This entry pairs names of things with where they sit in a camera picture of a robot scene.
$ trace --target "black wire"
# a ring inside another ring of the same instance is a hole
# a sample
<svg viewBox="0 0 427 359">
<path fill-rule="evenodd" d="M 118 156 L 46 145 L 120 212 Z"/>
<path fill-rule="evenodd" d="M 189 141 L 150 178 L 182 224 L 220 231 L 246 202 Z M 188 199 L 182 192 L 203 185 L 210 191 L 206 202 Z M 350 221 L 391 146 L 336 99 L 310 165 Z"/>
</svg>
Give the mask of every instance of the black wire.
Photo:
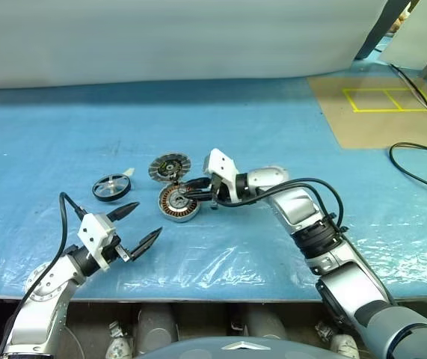
<svg viewBox="0 0 427 359">
<path fill-rule="evenodd" d="M 420 91 L 420 89 L 416 86 L 416 84 L 413 82 L 413 80 L 411 80 L 409 78 L 408 75 L 405 74 L 405 72 L 403 70 L 401 70 L 399 67 L 390 64 L 390 66 L 396 70 L 398 73 L 401 73 L 401 75 L 403 75 L 406 79 L 407 82 L 409 82 L 409 84 L 411 85 L 411 87 L 417 92 L 417 94 L 421 97 L 421 99 L 423 99 L 424 103 L 427 105 L 427 99 L 426 97 L 423 95 L 423 93 Z"/>
<path fill-rule="evenodd" d="M 50 262 L 50 264 L 47 266 L 47 268 L 44 269 L 42 274 L 38 277 L 38 279 L 35 280 L 35 282 L 28 289 L 26 294 L 22 297 L 21 301 L 19 302 L 15 311 L 13 312 L 11 320 L 7 323 L 6 328 L 4 330 L 4 336 L 2 337 L 1 344 L 0 344 L 0 356 L 4 352 L 4 348 L 5 348 L 5 345 L 7 344 L 7 339 L 10 335 L 10 332 L 12 331 L 13 324 L 16 320 L 17 315 L 19 314 L 20 310 L 22 309 L 24 303 L 31 296 L 32 292 L 35 290 L 35 288 L 38 286 L 38 284 L 41 282 L 41 280 L 45 277 L 45 275 L 52 269 L 52 267 L 56 264 L 56 262 L 61 257 L 62 253 L 64 252 L 65 244 L 67 243 L 67 210 L 65 209 L 65 200 L 67 200 L 67 202 L 70 205 L 72 205 L 72 207 L 74 207 L 74 208 L 78 207 L 75 204 L 75 202 L 73 202 L 73 200 L 65 192 L 61 192 L 59 194 L 58 201 L 60 203 L 61 221 L 62 221 L 61 243 L 58 247 L 58 250 L 57 250 L 57 253 L 56 253 L 54 259 Z"/>
<path fill-rule="evenodd" d="M 318 203 L 319 203 L 321 210 L 323 211 L 323 213 L 325 215 L 327 215 L 328 211 L 326 210 L 325 204 L 324 204 L 321 196 L 317 192 L 317 190 L 315 190 L 314 187 L 312 187 L 311 185 L 308 185 L 308 184 L 303 183 L 303 182 L 316 182 L 316 183 L 319 183 L 319 184 L 325 186 L 326 188 L 328 188 L 331 191 L 331 193 L 336 198 L 337 203 L 338 203 L 339 213 L 338 213 L 337 226 L 340 227 L 341 223 L 342 223 L 342 218 L 344 216 L 344 206 L 342 204 L 341 197 L 338 194 L 338 192 L 333 188 L 332 185 L 323 181 L 322 179 L 317 179 L 317 178 L 312 178 L 312 177 L 297 178 L 294 180 L 291 179 L 289 181 L 286 181 L 286 182 L 280 183 L 279 185 L 275 185 L 275 186 L 271 187 L 267 191 L 264 191 L 262 194 L 258 194 L 256 197 L 249 198 L 247 200 L 243 200 L 242 202 L 238 202 L 238 203 L 223 202 L 221 200 L 218 200 L 217 198 L 215 198 L 215 201 L 218 202 L 218 204 L 221 204 L 222 206 L 225 206 L 225 207 L 240 207 L 240 206 L 246 206 L 248 204 L 255 203 L 258 200 L 262 200 L 263 198 L 272 196 L 273 194 L 285 191 L 287 189 L 305 187 L 305 188 L 308 188 L 312 193 L 314 193 L 316 199 L 318 200 Z"/>
<path fill-rule="evenodd" d="M 415 180 L 420 181 L 421 183 L 424 183 L 425 185 L 427 185 L 427 181 L 415 174 L 412 174 L 411 172 L 405 170 L 394 158 L 393 155 L 393 150 L 397 147 L 412 147 L 412 148 L 417 148 L 420 150 L 427 150 L 427 146 L 424 146 L 422 144 L 415 144 L 413 142 L 398 142 L 397 144 L 394 144 L 393 146 L 390 147 L 389 149 L 389 157 L 390 157 L 390 161 L 391 163 L 393 163 L 394 167 L 396 167 L 398 170 L 400 170 L 402 173 L 408 175 L 409 177 L 414 178 Z"/>
</svg>

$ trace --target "pulley wheel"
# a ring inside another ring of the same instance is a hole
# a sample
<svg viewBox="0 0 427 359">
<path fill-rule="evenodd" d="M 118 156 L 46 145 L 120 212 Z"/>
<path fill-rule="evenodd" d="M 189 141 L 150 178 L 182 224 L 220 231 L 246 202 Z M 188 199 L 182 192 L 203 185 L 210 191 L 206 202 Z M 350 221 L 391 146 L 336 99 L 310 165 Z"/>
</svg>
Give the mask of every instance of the pulley wheel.
<svg viewBox="0 0 427 359">
<path fill-rule="evenodd" d="M 175 222 L 186 222 L 191 220 L 200 210 L 197 200 L 183 197 L 179 191 L 179 185 L 168 185 L 160 192 L 159 207 L 162 214 Z"/>
<path fill-rule="evenodd" d="M 190 159 L 182 153 L 167 153 L 153 161 L 148 174 L 157 182 L 174 182 L 190 170 Z"/>
<path fill-rule="evenodd" d="M 97 200 L 110 202 L 123 197 L 131 187 L 130 178 L 125 174 L 109 174 L 93 185 L 92 192 Z"/>
</svg>

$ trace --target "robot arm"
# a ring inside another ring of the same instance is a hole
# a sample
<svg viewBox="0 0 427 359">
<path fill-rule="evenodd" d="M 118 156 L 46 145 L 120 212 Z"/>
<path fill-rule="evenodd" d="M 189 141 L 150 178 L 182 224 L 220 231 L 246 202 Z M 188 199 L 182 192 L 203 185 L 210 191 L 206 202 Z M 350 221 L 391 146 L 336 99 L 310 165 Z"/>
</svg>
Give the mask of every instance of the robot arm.
<svg viewBox="0 0 427 359">
<path fill-rule="evenodd" d="M 241 174 L 234 161 L 218 149 L 206 157 L 203 170 L 211 176 L 210 198 L 226 206 L 254 203 L 255 197 L 288 180 L 288 173 L 278 167 Z M 202 193 L 185 196 L 205 199 Z M 319 276 L 316 288 L 335 320 L 355 328 L 379 359 L 427 359 L 427 318 L 396 306 L 333 216 L 322 211 L 302 188 L 269 193 L 265 200 L 311 272 Z"/>
<path fill-rule="evenodd" d="M 117 258 L 137 259 L 158 238 L 161 228 L 143 238 L 128 251 L 120 244 L 113 221 L 128 215 L 139 203 L 130 203 L 109 214 L 76 210 L 82 220 L 78 233 L 84 245 L 73 245 L 43 276 L 14 319 L 1 358 L 53 358 L 60 333 L 64 329 L 67 307 L 75 291 L 97 270 L 107 271 Z M 25 290 L 46 270 L 48 263 L 35 269 L 25 283 Z"/>
</svg>

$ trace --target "blue plastic sheet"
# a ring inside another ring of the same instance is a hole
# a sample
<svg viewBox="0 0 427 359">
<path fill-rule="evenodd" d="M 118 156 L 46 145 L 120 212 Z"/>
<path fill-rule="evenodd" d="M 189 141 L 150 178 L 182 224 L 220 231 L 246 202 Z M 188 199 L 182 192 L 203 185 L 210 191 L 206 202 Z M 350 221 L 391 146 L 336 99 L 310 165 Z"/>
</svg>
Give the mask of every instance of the blue plastic sheet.
<svg viewBox="0 0 427 359">
<path fill-rule="evenodd" d="M 91 212 L 140 201 L 117 222 L 127 247 L 164 228 L 139 260 L 95 274 L 75 299 L 319 299 L 317 278 L 266 203 L 203 206 L 183 224 L 160 215 L 162 185 L 148 176 L 151 161 L 186 153 L 188 180 L 202 175 L 214 147 L 240 171 L 281 165 L 291 178 L 327 180 L 343 198 L 348 236 L 391 292 L 427 295 L 427 188 L 399 173 L 385 150 L 341 149 L 306 80 L 275 79 L 0 90 L 0 298 L 20 297 L 28 274 L 56 252 L 65 191 Z M 427 153 L 398 150 L 397 157 L 427 177 Z M 93 197 L 100 177 L 130 167 L 127 196 Z M 70 213 L 68 244 L 81 244 L 78 227 Z"/>
</svg>

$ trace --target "black cable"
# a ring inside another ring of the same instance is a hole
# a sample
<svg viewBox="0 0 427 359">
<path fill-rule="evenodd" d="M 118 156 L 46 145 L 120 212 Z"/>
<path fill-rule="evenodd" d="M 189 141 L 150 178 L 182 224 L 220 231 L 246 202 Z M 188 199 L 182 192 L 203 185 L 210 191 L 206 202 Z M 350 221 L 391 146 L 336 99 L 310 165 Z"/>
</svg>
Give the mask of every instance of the black cable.
<svg viewBox="0 0 427 359">
<path fill-rule="evenodd" d="M 20 310 L 22 309 L 24 303 L 27 301 L 27 299 L 31 296 L 32 292 L 35 290 L 35 288 L 39 285 L 41 280 L 45 277 L 45 275 L 52 269 L 52 267 L 56 264 L 58 259 L 61 257 L 62 253 L 65 249 L 65 244 L 67 243 L 67 210 L 65 209 L 65 200 L 72 205 L 72 207 L 80 208 L 78 207 L 75 202 L 65 193 L 61 192 L 58 196 L 58 201 L 60 203 L 60 210 L 61 210 L 61 221 L 62 221 L 62 238 L 61 243 L 58 247 L 57 253 L 54 257 L 54 259 L 50 262 L 50 264 L 47 266 L 47 268 L 44 269 L 42 274 L 35 280 L 35 282 L 31 285 L 31 287 L 28 289 L 26 294 L 22 297 L 21 301 L 17 305 L 15 311 L 13 312 L 12 319 L 7 322 L 6 328 L 4 330 L 4 336 L 2 337 L 1 344 L 0 344 L 0 356 L 4 352 L 5 345 L 7 344 L 7 339 L 10 335 L 10 332 L 12 331 L 13 324 L 15 322 L 15 319 L 17 315 L 19 314 Z"/>
<path fill-rule="evenodd" d="M 413 142 L 398 142 L 397 144 L 394 144 L 393 146 L 390 147 L 389 149 L 389 157 L 390 157 L 390 161 L 391 163 L 393 163 L 394 167 L 396 167 L 398 170 L 400 170 L 402 173 L 408 175 L 409 177 L 414 178 L 415 180 L 420 181 L 421 183 L 424 183 L 425 185 L 427 185 L 427 181 L 415 174 L 412 174 L 411 172 L 405 170 L 394 158 L 393 155 L 393 150 L 397 147 L 412 147 L 412 148 L 417 148 L 420 150 L 427 150 L 427 146 L 424 146 L 422 144 L 415 144 Z"/>
<path fill-rule="evenodd" d="M 344 206 L 342 204 L 341 197 L 338 194 L 338 192 L 333 188 L 332 185 L 323 181 L 322 179 L 317 179 L 317 178 L 312 178 L 312 177 L 297 178 L 294 180 L 291 179 L 289 181 L 285 181 L 283 183 L 280 183 L 279 185 L 275 185 L 275 186 L 271 187 L 267 191 L 264 191 L 262 194 L 258 194 L 255 197 L 248 198 L 247 200 L 243 200 L 242 202 L 238 202 L 238 203 L 224 202 L 224 201 L 221 201 L 218 198 L 216 198 L 216 195 L 214 195 L 214 196 L 215 196 L 215 201 L 222 206 L 240 207 L 240 206 L 246 206 L 248 204 L 255 203 L 258 200 L 262 200 L 263 198 L 272 196 L 273 194 L 280 193 L 282 191 L 286 191 L 286 190 L 291 189 L 291 188 L 304 187 L 304 188 L 308 188 L 312 193 L 314 193 L 316 199 L 318 200 L 318 203 L 319 203 L 321 210 L 323 211 L 323 213 L 325 215 L 327 215 L 328 211 L 326 210 L 325 204 L 323 203 L 323 200 L 322 200 L 321 196 L 319 195 L 319 193 L 317 192 L 317 190 L 315 190 L 314 187 L 312 187 L 311 185 L 308 185 L 308 184 L 303 183 L 303 182 L 316 182 L 316 183 L 319 183 L 319 184 L 325 186 L 326 188 L 328 188 L 331 191 L 331 193 L 336 198 L 337 203 L 338 203 L 339 213 L 338 213 L 337 226 L 340 227 L 341 223 L 342 223 L 342 218 L 344 216 Z"/>
<path fill-rule="evenodd" d="M 426 99 L 426 97 L 423 95 L 423 92 L 421 92 L 420 91 L 420 89 L 416 86 L 416 84 L 414 84 L 414 82 L 413 82 L 413 80 L 411 80 L 410 78 L 409 78 L 409 76 L 408 75 L 406 75 L 405 74 L 405 72 L 404 71 L 402 71 L 399 67 L 397 67 L 397 66 L 395 66 L 395 65 L 393 65 L 393 64 L 390 64 L 390 66 L 394 69 L 394 70 L 396 70 L 398 73 L 401 73 L 401 75 L 403 75 L 404 76 L 404 78 L 406 79 L 406 81 L 411 85 L 411 87 L 417 92 L 417 94 L 421 97 L 421 99 L 424 101 L 424 103 L 426 104 L 426 106 L 427 106 L 427 99 Z"/>
</svg>

